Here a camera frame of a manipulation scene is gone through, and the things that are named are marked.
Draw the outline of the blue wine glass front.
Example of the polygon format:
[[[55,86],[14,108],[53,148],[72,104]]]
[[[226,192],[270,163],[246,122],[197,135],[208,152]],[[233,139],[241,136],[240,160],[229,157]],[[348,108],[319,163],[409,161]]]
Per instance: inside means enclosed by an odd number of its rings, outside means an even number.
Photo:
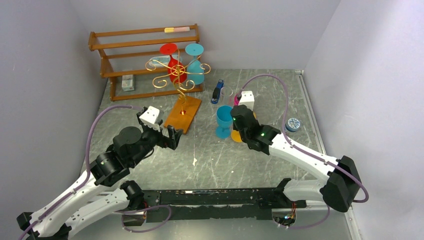
[[[232,107],[229,105],[222,105],[216,111],[216,123],[215,135],[220,139],[226,139],[230,136],[230,127],[233,124],[233,118],[231,116]]]

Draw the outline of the red wine glass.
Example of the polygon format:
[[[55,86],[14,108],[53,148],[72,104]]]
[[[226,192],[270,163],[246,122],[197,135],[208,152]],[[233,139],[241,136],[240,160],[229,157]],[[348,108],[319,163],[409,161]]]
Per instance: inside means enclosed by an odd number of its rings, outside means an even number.
[[[167,73],[171,82],[182,84],[187,80],[187,74],[182,69],[183,65],[179,61],[179,50],[175,43],[166,43],[162,45],[159,52],[163,55],[169,56],[169,62],[167,64]]]

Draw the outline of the clear wine glass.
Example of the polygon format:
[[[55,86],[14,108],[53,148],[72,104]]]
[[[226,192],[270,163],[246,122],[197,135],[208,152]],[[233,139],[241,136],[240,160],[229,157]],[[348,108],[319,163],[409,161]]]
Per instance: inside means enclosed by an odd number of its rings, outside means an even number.
[[[220,100],[223,105],[231,105],[234,91],[229,86],[224,86],[220,91]]]

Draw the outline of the gold wire glass rack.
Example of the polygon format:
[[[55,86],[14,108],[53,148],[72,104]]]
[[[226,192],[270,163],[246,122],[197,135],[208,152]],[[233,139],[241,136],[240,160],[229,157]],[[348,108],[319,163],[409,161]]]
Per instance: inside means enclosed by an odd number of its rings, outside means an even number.
[[[183,65],[182,70],[184,70],[184,73],[187,74],[186,68],[187,65]],[[146,62],[145,68],[148,71],[155,71],[157,67],[149,68],[148,64]],[[169,77],[169,74],[162,75],[155,77],[152,80],[152,85],[156,89],[161,89],[166,87],[167,85],[172,84],[177,93],[179,94],[179,97],[177,101],[175,102],[171,112],[169,113],[167,119],[164,121],[163,125],[165,127],[167,126],[173,126],[176,130],[177,129],[183,129],[183,133],[186,134],[191,126],[191,123],[193,122],[196,113],[198,112],[200,105],[202,101],[198,98],[188,96],[187,93],[195,89],[195,84],[192,80],[185,81],[185,85],[188,86],[188,84],[192,84],[191,88],[183,87],[182,83],[172,83]]]

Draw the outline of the pink wine glass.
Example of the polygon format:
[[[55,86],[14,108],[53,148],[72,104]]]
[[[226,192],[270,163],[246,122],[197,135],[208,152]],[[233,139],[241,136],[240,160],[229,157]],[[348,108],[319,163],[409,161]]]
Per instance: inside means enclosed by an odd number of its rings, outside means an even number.
[[[236,95],[234,96],[234,99],[233,99],[233,105],[234,105],[234,106],[238,106],[238,105],[239,105],[239,103],[240,103],[240,99],[241,99],[241,96],[236,94]]]

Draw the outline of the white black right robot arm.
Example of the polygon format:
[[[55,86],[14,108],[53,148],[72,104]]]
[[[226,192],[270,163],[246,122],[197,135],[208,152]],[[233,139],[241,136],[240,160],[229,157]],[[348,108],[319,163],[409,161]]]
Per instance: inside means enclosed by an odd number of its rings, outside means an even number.
[[[353,159],[321,154],[275,127],[260,124],[245,105],[235,106],[230,115],[249,149],[286,160],[315,177],[314,180],[284,178],[273,190],[278,206],[285,208],[297,201],[319,201],[345,213],[355,202],[363,185]]]

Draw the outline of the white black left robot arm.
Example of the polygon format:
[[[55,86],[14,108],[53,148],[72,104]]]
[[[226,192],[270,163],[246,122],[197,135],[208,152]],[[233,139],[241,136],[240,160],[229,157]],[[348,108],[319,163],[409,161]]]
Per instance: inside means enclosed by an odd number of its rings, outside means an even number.
[[[112,139],[105,152],[88,165],[66,191],[35,212],[23,212],[17,218],[21,240],[68,240],[82,229],[114,212],[132,213],[150,210],[144,193],[133,181],[125,181],[116,190],[92,201],[130,174],[155,147],[175,150],[183,130],[167,126],[163,135],[161,120],[152,110],[137,114],[141,128],[128,126]]]

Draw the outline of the yellow wine glass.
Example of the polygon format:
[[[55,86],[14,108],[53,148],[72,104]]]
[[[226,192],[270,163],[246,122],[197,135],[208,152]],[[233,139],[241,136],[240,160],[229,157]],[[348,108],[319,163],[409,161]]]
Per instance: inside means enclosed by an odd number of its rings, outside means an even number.
[[[238,120],[238,118],[245,119],[245,118],[250,118],[250,116],[253,116],[255,119],[257,118],[256,114],[254,112],[250,111],[250,110],[244,111],[244,112],[241,112],[241,113],[237,113],[236,115],[231,116],[231,118],[232,118],[232,131],[231,131],[230,136],[231,136],[231,139],[234,142],[236,142],[236,143],[242,142],[240,132],[239,132],[237,126],[236,126],[236,121]]]

